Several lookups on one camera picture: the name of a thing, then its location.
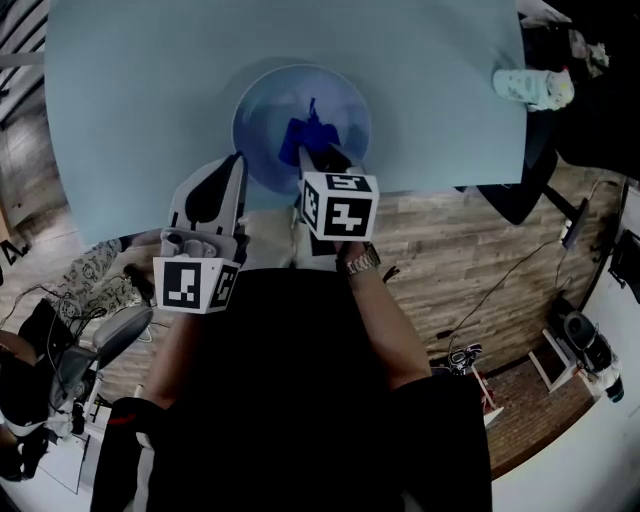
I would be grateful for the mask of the person's right forearm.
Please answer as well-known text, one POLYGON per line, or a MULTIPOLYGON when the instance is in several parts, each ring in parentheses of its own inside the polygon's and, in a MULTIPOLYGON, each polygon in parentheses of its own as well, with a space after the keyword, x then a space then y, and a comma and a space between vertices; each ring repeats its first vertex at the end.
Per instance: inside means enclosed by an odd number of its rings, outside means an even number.
POLYGON ((347 277, 347 281, 389 387, 398 389, 430 377, 430 362, 421 339, 378 269, 347 277))

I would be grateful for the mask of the black grey device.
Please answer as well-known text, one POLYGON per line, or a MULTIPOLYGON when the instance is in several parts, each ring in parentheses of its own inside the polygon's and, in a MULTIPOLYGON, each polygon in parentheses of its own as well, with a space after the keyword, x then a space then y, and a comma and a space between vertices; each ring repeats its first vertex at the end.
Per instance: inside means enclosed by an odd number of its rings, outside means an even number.
POLYGON ((552 302, 547 317, 557 339, 570 350, 587 380, 612 403, 624 397, 621 363, 599 328, 562 295, 552 302))

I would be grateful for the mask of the small plush toy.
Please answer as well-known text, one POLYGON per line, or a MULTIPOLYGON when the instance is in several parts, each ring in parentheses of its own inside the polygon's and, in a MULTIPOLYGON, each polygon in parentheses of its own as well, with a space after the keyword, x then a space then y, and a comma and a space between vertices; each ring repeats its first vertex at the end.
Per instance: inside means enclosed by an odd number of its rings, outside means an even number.
POLYGON ((497 70, 492 83, 504 99, 524 103, 530 112, 560 110, 574 99, 575 89, 569 71, 514 69, 497 70))

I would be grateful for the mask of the white stool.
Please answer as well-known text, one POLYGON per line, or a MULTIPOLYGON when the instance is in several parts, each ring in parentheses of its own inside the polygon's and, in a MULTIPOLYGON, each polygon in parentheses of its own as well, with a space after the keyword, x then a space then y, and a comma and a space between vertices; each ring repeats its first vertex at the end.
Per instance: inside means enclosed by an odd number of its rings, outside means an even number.
POLYGON ((577 360, 562 339, 557 339, 548 329, 543 329, 542 335, 545 344, 529 351, 528 356, 548 392, 553 393, 571 380, 577 360))

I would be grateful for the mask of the black bag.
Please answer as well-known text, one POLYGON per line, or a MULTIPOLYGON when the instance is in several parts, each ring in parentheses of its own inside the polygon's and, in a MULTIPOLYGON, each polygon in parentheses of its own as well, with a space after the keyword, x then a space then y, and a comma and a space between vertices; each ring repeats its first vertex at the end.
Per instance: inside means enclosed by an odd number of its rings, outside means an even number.
POLYGON ((640 304, 640 236, 628 229, 622 232, 608 271, 622 289, 630 289, 640 304))

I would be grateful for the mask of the blue cloth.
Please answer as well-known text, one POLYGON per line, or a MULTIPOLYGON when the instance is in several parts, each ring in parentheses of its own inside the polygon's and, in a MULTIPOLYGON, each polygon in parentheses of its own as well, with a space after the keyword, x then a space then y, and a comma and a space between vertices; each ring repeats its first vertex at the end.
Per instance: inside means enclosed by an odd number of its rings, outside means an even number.
POLYGON ((299 166, 299 150, 304 147, 309 155, 325 156, 332 144, 339 145, 338 131, 332 124, 323 124, 315 107, 316 99, 309 105, 306 121, 291 118, 286 128, 279 159, 290 166, 299 166))

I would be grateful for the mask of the person's black shirt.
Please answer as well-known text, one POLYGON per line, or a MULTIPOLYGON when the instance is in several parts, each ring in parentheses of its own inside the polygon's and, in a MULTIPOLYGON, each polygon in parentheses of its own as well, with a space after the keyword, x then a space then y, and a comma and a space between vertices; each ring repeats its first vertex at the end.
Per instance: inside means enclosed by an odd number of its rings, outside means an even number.
POLYGON ((480 389, 389 387, 346 277, 241 272, 162 409, 113 405, 91 512, 492 512, 480 389))

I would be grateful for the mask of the grey office chair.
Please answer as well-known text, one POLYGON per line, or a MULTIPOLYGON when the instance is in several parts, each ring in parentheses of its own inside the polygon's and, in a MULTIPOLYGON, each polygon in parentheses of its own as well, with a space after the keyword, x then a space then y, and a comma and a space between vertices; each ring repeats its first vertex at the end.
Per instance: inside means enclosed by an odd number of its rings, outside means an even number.
POLYGON ((145 305, 124 308, 109 318, 92 338, 94 348, 73 345, 59 357, 49 395, 51 414, 67 404, 82 403, 94 387, 99 372, 112 363, 149 326, 153 311, 145 305))

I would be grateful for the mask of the pale blue big plate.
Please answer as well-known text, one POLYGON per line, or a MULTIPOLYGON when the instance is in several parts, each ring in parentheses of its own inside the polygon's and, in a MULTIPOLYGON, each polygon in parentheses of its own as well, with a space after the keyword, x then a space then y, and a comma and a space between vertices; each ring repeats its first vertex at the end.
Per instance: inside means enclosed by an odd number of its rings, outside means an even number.
POLYGON ((364 159, 370 142, 368 106, 345 77, 326 68, 299 64, 277 68, 243 94, 232 121, 234 148, 243 153, 251 180, 270 193, 297 192, 299 171, 279 158, 292 119, 319 121, 336 128, 348 155, 364 159))

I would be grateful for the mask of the black office chair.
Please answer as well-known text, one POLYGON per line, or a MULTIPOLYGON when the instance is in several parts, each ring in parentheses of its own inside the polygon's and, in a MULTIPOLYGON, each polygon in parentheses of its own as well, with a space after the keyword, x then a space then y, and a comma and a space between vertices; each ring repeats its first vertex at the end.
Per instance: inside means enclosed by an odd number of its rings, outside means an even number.
POLYGON ((640 0, 518 2, 526 64, 567 69, 575 96, 560 110, 528 114, 520 183, 478 189, 514 225, 547 197, 572 221, 562 240, 570 247, 589 202, 574 207, 550 186, 559 159, 640 181, 640 0))

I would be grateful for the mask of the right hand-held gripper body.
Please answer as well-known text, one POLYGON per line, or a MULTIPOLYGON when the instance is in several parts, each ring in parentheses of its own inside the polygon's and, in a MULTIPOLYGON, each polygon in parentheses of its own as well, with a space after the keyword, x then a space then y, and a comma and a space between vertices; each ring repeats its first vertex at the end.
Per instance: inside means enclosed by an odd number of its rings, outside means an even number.
POLYGON ((379 202, 374 176, 304 172, 301 218, 310 232, 312 256, 335 253, 335 242, 369 242, 379 202))

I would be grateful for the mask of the person's left forearm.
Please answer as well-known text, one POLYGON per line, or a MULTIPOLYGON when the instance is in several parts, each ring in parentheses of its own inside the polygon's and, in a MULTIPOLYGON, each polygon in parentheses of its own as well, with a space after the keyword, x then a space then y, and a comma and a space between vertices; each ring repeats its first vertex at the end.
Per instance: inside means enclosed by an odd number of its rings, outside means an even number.
POLYGON ((141 397, 168 409, 181 395, 194 367, 206 324, 206 317, 181 313, 176 316, 156 350, 141 397))

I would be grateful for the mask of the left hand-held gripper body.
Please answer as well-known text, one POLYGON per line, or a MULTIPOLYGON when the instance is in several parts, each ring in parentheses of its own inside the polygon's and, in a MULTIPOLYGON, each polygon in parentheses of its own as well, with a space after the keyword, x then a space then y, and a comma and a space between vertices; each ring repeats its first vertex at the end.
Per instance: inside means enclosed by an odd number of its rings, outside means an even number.
POLYGON ((227 308, 249 237, 166 228, 153 259, 155 294, 161 310, 208 314, 227 308))

